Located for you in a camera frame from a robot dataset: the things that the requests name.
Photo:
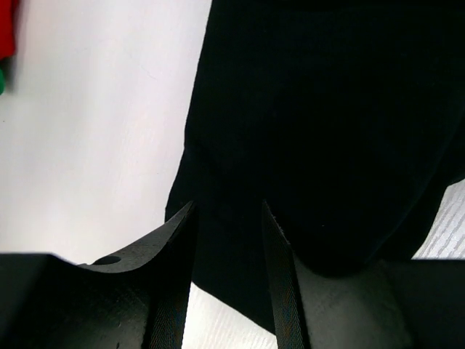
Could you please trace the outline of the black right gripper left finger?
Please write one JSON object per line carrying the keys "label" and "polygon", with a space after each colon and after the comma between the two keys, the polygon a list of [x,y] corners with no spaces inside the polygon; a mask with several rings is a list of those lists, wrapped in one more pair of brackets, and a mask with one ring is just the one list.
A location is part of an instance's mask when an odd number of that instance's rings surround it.
{"label": "black right gripper left finger", "polygon": [[3,348],[180,348],[198,234],[186,204],[94,263],[1,256]]}

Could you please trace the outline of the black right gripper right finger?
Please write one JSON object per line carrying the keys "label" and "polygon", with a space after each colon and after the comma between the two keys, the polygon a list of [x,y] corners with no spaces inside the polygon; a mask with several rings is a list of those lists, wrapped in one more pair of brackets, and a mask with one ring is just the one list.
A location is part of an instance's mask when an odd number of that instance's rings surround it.
{"label": "black right gripper right finger", "polygon": [[295,257],[268,205],[264,254],[279,348],[462,348],[464,261],[379,262],[346,278]]}

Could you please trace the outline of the black t shirt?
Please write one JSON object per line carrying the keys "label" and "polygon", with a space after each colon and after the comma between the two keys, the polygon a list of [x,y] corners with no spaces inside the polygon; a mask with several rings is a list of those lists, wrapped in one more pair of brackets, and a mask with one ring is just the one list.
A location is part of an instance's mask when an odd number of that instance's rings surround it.
{"label": "black t shirt", "polygon": [[193,282],[275,329],[267,204],[309,268],[408,260],[464,178],[462,1],[213,1],[166,218]]}

